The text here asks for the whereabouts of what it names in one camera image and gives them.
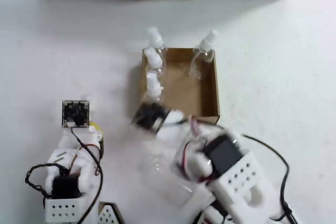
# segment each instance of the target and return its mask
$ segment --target yellow component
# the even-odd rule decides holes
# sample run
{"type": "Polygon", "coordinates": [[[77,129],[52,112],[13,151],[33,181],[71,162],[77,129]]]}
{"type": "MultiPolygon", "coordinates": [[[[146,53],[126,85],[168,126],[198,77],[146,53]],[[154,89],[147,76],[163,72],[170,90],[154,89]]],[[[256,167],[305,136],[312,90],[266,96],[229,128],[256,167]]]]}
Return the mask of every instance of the yellow component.
{"type": "Polygon", "coordinates": [[[100,132],[103,134],[103,136],[104,136],[104,133],[103,133],[102,128],[101,128],[97,123],[95,123],[95,122],[93,122],[93,121],[90,121],[90,125],[91,125],[91,126],[94,126],[94,127],[96,128],[96,130],[97,130],[97,131],[100,131],[100,132]]]}

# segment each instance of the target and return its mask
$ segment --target cardboard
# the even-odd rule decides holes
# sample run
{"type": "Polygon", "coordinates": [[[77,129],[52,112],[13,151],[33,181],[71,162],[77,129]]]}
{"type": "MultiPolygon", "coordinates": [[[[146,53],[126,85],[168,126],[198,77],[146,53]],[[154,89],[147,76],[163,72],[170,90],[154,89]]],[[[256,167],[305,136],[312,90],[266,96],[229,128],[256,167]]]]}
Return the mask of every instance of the cardboard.
{"type": "MultiPolygon", "coordinates": [[[[186,116],[217,123],[220,117],[216,61],[212,62],[206,78],[199,81],[189,76],[193,59],[192,48],[169,48],[166,55],[164,102],[171,109],[181,110],[186,116]]],[[[147,58],[142,55],[141,98],[146,91],[147,58]]]]}

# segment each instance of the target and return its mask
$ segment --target white plastic part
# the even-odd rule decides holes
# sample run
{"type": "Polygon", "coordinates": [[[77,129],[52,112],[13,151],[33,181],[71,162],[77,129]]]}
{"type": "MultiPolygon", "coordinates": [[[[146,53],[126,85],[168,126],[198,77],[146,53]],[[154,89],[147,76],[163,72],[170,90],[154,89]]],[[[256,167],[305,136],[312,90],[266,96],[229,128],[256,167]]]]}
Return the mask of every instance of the white plastic part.
{"type": "MultiPolygon", "coordinates": [[[[81,141],[90,145],[88,148],[99,159],[100,144],[102,133],[97,131],[95,127],[75,128],[74,132],[81,141]]],[[[62,139],[58,148],[51,154],[48,163],[58,163],[68,169],[70,173],[80,173],[78,178],[78,188],[81,193],[87,193],[90,189],[91,180],[96,170],[96,164],[90,154],[77,142],[76,138],[71,134],[69,128],[64,128],[62,139]]],[[[47,167],[48,176],[46,178],[46,192],[51,194],[54,178],[59,176],[59,169],[55,166],[47,167]]]]}
{"type": "Polygon", "coordinates": [[[158,69],[158,68],[162,68],[162,58],[161,56],[155,51],[155,49],[153,47],[149,47],[145,50],[145,55],[147,57],[148,63],[149,65],[153,68],[153,69],[158,69]]]}
{"type": "Polygon", "coordinates": [[[151,27],[148,29],[148,36],[150,39],[150,44],[154,48],[162,48],[163,47],[163,40],[161,34],[157,27],[151,27]]]}
{"type": "Polygon", "coordinates": [[[46,223],[78,222],[86,210],[87,196],[77,199],[46,199],[46,223]]]}
{"type": "Polygon", "coordinates": [[[196,152],[187,162],[190,170],[192,170],[194,175],[198,178],[208,177],[213,172],[210,159],[201,152],[196,152]]]}
{"type": "Polygon", "coordinates": [[[236,224],[268,223],[281,216],[279,195],[265,177],[252,152],[247,153],[219,179],[209,184],[236,224]],[[251,193],[247,202],[245,195],[251,193]]]}
{"type": "Polygon", "coordinates": [[[213,44],[215,39],[218,37],[219,32],[217,30],[212,30],[200,43],[200,48],[205,52],[209,52],[213,49],[213,44]]]}
{"type": "Polygon", "coordinates": [[[211,224],[222,224],[224,217],[213,206],[207,207],[204,211],[204,218],[211,224]]]}
{"type": "Polygon", "coordinates": [[[147,95],[150,97],[158,97],[161,95],[162,88],[157,77],[158,74],[154,71],[147,73],[147,95]]]}
{"type": "Polygon", "coordinates": [[[105,205],[98,217],[98,224],[121,224],[109,205],[105,205]]]}

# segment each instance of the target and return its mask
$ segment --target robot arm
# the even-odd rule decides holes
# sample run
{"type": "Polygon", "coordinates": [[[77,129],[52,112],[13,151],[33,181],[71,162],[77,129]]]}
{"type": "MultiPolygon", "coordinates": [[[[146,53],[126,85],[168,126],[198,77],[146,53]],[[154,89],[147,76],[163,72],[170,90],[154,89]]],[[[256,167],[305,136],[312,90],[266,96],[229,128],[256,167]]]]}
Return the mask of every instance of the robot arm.
{"type": "MultiPolygon", "coordinates": [[[[185,159],[189,178],[206,181],[236,224],[268,223],[282,215],[283,209],[270,181],[251,151],[242,151],[229,132],[223,132],[202,149],[185,159]]],[[[212,206],[203,211],[198,223],[222,223],[212,206]]]]}

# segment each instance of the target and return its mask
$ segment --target plastic bottle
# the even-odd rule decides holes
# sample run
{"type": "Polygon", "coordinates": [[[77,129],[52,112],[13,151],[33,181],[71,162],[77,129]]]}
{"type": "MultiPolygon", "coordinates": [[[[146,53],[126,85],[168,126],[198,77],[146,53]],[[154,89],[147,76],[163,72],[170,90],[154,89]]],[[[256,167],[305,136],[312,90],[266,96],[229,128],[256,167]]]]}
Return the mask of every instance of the plastic bottle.
{"type": "Polygon", "coordinates": [[[189,75],[203,80],[207,76],[215,56],[213,43],[218,36],[217,30],[212,30],[201,43],[193,49],[194,58],[190,64],[189,75]]]}
{"type": "Polygon", "coordinates": [[[145,50],[148,65],[146,72],[154,71],[158,75],[161,86],[163,86],[163,76],[165,73],[165,64],[161,56],[155,51],[153,47],[149,47],[145,50]]]}
{"type": "Polygon", "coordinates": [[[167,46],[164,44],[161,34],[157,27],[151,27],[147,31],[149,40],[150,40],[150,47],[154,47],[156,52],[161,56],[163,61],[165,61],[166,54],[167,54],[167,46]]]}
{"type": "Polygon", "coordinates": [[[143,102],[163,103],[162,87],[160,85],[157,74],[154,71],[147,72],[147,90],[143,98],[143,102]]]}

